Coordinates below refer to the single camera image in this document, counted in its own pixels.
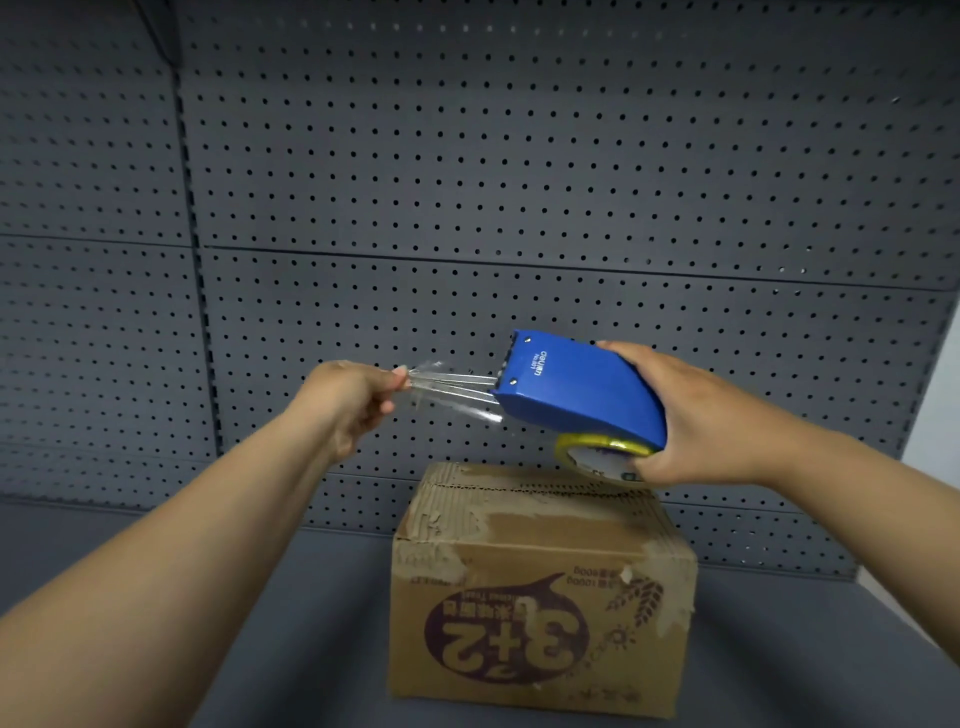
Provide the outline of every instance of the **blue tape dispenser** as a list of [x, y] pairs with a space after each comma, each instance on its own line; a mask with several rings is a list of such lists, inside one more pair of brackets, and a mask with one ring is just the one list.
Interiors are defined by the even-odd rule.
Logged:
[[632, 365], [543, 331], [514, 332], [499, 376], [415, 370], [411, 383], [448, 398], [499, 405], [523, 422], [562, 433], [557, 459], [591, 478], [637, 483], [631, 461], [666, 447], [663, 405]]

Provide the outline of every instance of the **torn cardboard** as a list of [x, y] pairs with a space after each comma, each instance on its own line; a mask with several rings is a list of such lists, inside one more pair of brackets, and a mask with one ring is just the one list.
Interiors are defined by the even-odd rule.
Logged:
[[697, 562], [651, 493], [432, 465], [394, 537], [394, 695], [670, 717]]

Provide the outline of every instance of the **pegboard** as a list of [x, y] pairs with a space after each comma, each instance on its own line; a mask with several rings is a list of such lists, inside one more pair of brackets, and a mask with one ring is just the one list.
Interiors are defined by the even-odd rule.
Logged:
[[[329, 474], [303, 524], [393, 534], [414, 489], [409, 480]], [[704, 564], [824, 576], [853, 576], [856, 570], [850, 554], [801, 513], [677, 503], [663, 508]]]
[[203, 463], [127, 454], [0, 445], [0, 493], [73, 505], [154, 508]]
[[0, 8], [0, 233], [190, 245], [172, 75], [133, 3]]
[[[642, 341], [819, 425], [902, 449], [952, 296], [897, 288], [205, 251], [221, 427], [266, 422], [318, 361], [442, 360], [495, 374], [513, 328]], [[405, 411], [345, 472], [418, 478], [433, 459], [557, 467], [552, 436]]]
[[0, 237], [0, 442], [212, 459], [191, 258]]
[[178, 10], [205, 245], [956, 286], [951, 9]]

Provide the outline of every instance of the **tape roll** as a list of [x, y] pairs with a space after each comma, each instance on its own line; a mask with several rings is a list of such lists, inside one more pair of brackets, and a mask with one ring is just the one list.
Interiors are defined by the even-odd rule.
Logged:
[[617, 485], [637, 485], [643, 479], [633, 460], [647, 457], [656, 449], [649, 445], [620, 440], [609, 435], [567, 432], [557, 438], [554, 455], [571, 470]]

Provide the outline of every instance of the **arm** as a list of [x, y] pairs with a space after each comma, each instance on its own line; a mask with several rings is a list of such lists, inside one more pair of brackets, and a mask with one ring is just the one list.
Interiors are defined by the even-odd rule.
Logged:
[[666, 410], [667, 446], [636, 461], [654, 486], [756, 483], [821, 523], [960, 664], [960, 491], [636, 344]]
[[314, 370], [290, 406], [175, 497], [0, 619], [9, 725], [185, 725], [327, 467], [403, 372]]

